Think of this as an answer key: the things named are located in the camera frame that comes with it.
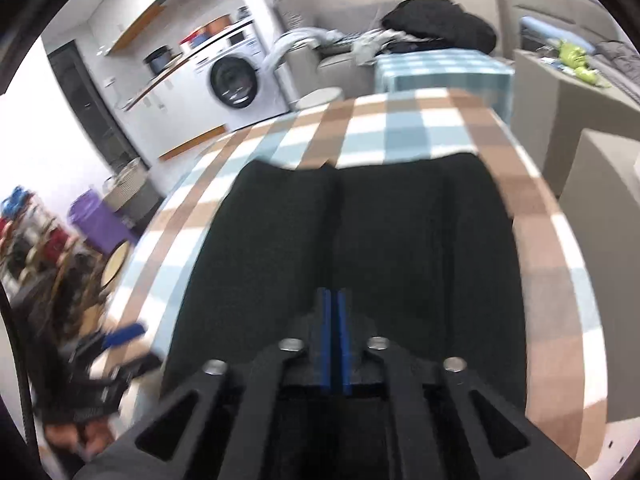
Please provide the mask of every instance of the screw head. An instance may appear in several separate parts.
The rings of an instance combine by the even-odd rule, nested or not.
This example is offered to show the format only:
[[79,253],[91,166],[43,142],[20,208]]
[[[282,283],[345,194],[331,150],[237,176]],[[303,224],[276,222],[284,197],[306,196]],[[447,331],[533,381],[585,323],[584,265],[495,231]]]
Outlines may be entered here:
[[204,363],[202,371],[209,375],[224,375],[229,366],[224,361],[212,359]]
[[447,357],[444,359],[444,369],[447,372],[461,372],[466,368],[466,361],[462,357]]
[[304,347],[302,339],[287,337],[280,342],[280,350],[285,352],[300,352]]
[[386,337],[374,336],[367,341],[367,346],[372,350],[386,350],[389,348],[389,339]]

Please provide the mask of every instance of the purple trash can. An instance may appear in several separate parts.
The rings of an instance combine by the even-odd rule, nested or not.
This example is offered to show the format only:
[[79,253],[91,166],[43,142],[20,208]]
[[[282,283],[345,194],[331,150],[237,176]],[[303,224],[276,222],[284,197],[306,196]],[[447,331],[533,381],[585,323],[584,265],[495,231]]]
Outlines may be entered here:
[[138,241],[93,189],[76,198],[67,217],[103,254],[111,254],[124,240]]

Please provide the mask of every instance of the washing machine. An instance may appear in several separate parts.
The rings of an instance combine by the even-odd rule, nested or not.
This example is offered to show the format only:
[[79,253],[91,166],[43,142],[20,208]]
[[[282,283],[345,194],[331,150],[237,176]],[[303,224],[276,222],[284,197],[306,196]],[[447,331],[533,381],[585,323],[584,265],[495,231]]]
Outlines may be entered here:
[[265,56],[247,23],[190,59],[200,108],[230,132],[289,111],[273,72],[260,70]]

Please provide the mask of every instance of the black cable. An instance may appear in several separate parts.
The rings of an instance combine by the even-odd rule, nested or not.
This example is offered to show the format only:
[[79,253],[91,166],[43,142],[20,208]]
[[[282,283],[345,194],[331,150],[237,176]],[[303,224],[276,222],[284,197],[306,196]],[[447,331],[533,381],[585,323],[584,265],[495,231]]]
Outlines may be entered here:
[[27,446],[34,457],[40,463],[40,451],[38,450],[38,439],[36,437],[36,426],[33,419],[33,405],[31,403],[31,391],[29,388],[29,377],[27,375],[24,349],[21,346],[18,330],[14,322],[14,316],[9,305],[9,300],[0,283],[0,315],[9,337],[11,350],[14,355],[15,372],[18,379],[18,391],[20,393],[20,407],[22,409],[22,423],[24,424],[24,436]]

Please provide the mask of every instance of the plaid tablecloth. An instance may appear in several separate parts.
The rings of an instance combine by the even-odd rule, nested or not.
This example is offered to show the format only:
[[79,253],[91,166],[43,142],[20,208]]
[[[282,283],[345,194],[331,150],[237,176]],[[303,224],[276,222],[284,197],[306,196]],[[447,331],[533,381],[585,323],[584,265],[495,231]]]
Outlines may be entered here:
[[462,88],[511,121],[513,68],[477,50],[448,48],[376,57],[376,92]]
[[[581,465],[595,462],[604,438],[607,367],[580,249],[522,146],[478,97],[461,90],[335,102],[256,124],[212,145],[156,214],[110,304],[112,324],[138,320],[148,332],[142,341],[107,354],[94,372],[149,347],[166,356],[210,222],[253,158],[315,168],[327,161],[345,167],[455,152],[474,152],[484,160],[514,219],[527,326],[526,415]],[[137,381],[121,405],[124,423],[137,419],[156,395],[157,381]]]

